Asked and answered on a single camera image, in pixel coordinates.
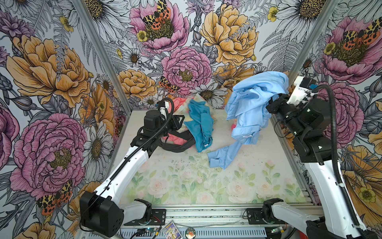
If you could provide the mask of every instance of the pink peony illustration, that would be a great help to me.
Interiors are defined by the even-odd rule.
[[[332,36],[326,39],[324,56],[320,62],[320,70],[325,75],[330,75],[338,81],[347,81],[350,84],[359,84],[372,76],[382,67],[382,37],[377,38],[370,45],[356,43],[351,50],[343,46],[344,32],[360,32],[366,29],[372,22],[357,22],[345,17],[332,31]]]
[[[356,90],[347,86],[345,82],[336,82],[331,84],[334,97],[336,99],[337,112],[337,147],[342,148],[351,142],[356,132],[361,130],[364,114],[359,107],[359,96]],[[322,89],[317,98],[328,100],[328,93]],[[324,135],[330,138],[330,126],[324,131]]]
[[[8,162],[12,152],[12,141],[19,131],[20,127],[16,118],[7,108],[0,106],[0,170]]]
[[[163,58],[162,65],[163,76],[178,86],[182,95],[188,95],[190,89],[211,80],[210,60],[190,47],[176,48],[169,57]]]
[[[15,143],[18,167],[10,177],[12,190],[39,199],[55,194],[69,180],[77,186],[85,174],[81,164],[86,140],[83,127],[66,114],[52,114],[25,127]]]
[[[138,40],[143,43],[148,52],[153,54],[173,50],[187,42],[188,18],[183,18],[176,4],[173,6],[170,1],[167,0],[166,2],[167,8],[171,11],[171,16],[169,20],[161,23],[161,28],[158,30],[152,30],[151,26],[146,25],[142,20],[144,17],[154,14],[157,10],[157,3],[153,7],[147,5],[144,8],[140,5],[139,8],[131,8],[130,10],[130,24],[133,26],[130,28],[131,32],[137,34]]]

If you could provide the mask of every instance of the black cable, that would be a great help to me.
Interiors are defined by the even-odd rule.
[[[243,212],[243,215],[241,216],[243,219],[248,219],[248,217],[244,217],[244,213],[246,213],[248,210],[246,209],[244,212]]]
[[[343,199],[345,201],[346,207],[347,207],[347,209],[349,211],[350,218],[351,218],[354,226],[356,226],[357,231],[359,232],[359,234],[361,235],[361,237],[363,239],[369,239],[369,237],[366,235],[365,231],[362,230],[359,227],[359,222],[358,222],[358,219],[357,219],[357,215],[354,212],[354,208],[353,208],[353,205],[351,203],[351,200],[350,200],[350,197],[348,195],[348,192],[346,191],[346,187],[345,186],[343,186],[343,187],[340,186],[340,184],[343,184],[343,181],[342,181],[342,178],[341,178],[340,170],[338,168],[337,119],[336,119],[336,108],[335,108],[334,94],[333,94],[333,91],[332,91],[332,89],[331,89],[331,87],[329,85],[319,85],[314,90],[312,90],[312,92],[313,93],[317,93],[320,89],[325,89],[327,91],[328,97],[329,97],[329,108],[330,108],[330,119],[331,119],[331,123],[330,123],[331,134],[330,134],[330,137],[331,137],[331,145],[332,145],[332,166],[333,166],[334,176],[335,176],[335,179],[337,181],[338,186],[341,189],[341,193],[342,193]]]
[[[285,138],[286,136],[288,136],[288,135],[290,134],[290,131],[288,131],[288,133],[287,133],[286,135],[284,135],[284,136],[279,136],[278,133],[276,132],[276,125],[278,125],[279,123],[282,123],[282,122],[281,122],[281,121],[277,121],[277,122],[275,123],[275,125],[273,126],[273,131],[275,132],[275,134],[276,134],[278,137],[280,137],[280,138]]]
[[[121,234],[121,237],[122,237],[123,239],[125,239],[125,238],[123,237],[123,235],[122,235],[121,227],[120,227],[120,234]]]
[[[134,233],[131,237],[130,237],[130,239],[133,239],[133,237],[135,237],[135,236],[140,236],[140,235],[142,235],[142,234],[145,234],[147,231],[137,231],[136,233]]]
[[[293,234],[295,233],[296,231],[296,228],[293,228],[292,231],[284,238],[284,239],[289,239],[293,236]]]
[[[171,112],[168,114],[166,121],[163,123],[163,125],[148,139],[146,142],[144,142],[141,146],[136,148],[129,156],[125,157],[125,161],[119,166],[119,168],[113,173],[113,175],[110,177],[110,181],[115,179],[115,177],[122,171],[123,167],[130,161],[130,159],[139,151],[141,150],[146,144],[148,144],[151,140],[155,139],[160,132],[167,126],[167,124],[170,122],[172,115],[174,113],[174,102],[170,98],[163,98],[158,103],[158,108],[164,103],[165,101],[169,101],[171,103]]]

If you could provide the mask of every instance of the black motor housing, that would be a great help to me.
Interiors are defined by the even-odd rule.
[[[79,206],[81,225],[107,237],[114,236],[122,225],[123,211],[107,198],[85,191],[79,199]]]

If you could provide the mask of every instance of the floral tabletop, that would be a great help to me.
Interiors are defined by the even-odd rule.
[[[133,111],[122,145],[129,145],[146,111]],[[272,125],[261,132],[257,145],[243,145],[227,169],[210,168],[207,153],[234,142],[232,122],[224,110],[215,110],[213,144],[198,153],[193,146],[183,153],[158,147],[139,168],[120,204],[142,198],[156,205],[262,203],[279,197],[305,202],[292,168]]]

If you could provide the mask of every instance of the black mounting bracket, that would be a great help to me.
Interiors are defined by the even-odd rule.
[[[157,217],[160,221],[151,219],[148,224],[143,225],[141,220],[134,220],[125,223],[124,226],[164,226],[166,221],[166,209],[152,209],[151,216]]]
[[[263,220],[262,209],[261,208],[247,208],[247,218],[249,225],[264,225],[270,224]],[[284,221],[272,218],[272,224],[285,224]]]

